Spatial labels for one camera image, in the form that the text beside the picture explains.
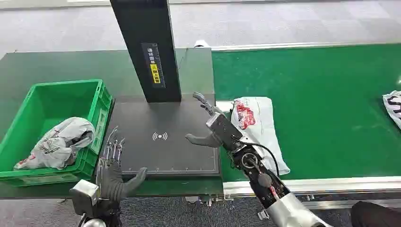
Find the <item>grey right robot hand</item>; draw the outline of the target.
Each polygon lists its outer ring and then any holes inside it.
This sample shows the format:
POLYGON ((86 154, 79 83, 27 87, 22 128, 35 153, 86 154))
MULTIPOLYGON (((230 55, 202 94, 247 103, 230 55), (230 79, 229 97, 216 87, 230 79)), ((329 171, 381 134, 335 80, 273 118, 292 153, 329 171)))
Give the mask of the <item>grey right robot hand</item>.
POLYGON ((227 119, 224 113, 218 107, 210 104, 202 93, 195 92, 192 96, 201 102, 201 107, 210 115, 210 118, 206 122, 210 133, 206 137, 197 137, 188 133, 185 135, 185 138, 194 145, 211 148, 223 146, 230 152, 240 149, 243 145, 238 142, 238 140, 241 139, 243 135, 231 121, 227 119))

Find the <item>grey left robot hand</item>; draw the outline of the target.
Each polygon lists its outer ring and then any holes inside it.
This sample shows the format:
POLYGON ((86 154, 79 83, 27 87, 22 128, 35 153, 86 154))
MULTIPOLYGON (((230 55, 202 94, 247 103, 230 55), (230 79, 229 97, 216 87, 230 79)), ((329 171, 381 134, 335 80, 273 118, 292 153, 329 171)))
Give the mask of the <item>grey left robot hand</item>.
POLYGON ((131 195, 145 181, 148 168, 142 167, 137 174, 124 182, 122 179, 121 157, 125 138, 118 140, 118 127, 107 136, 105 147, 97 163, 96 184, 101 198, 110 201, 121 201, 131 195))

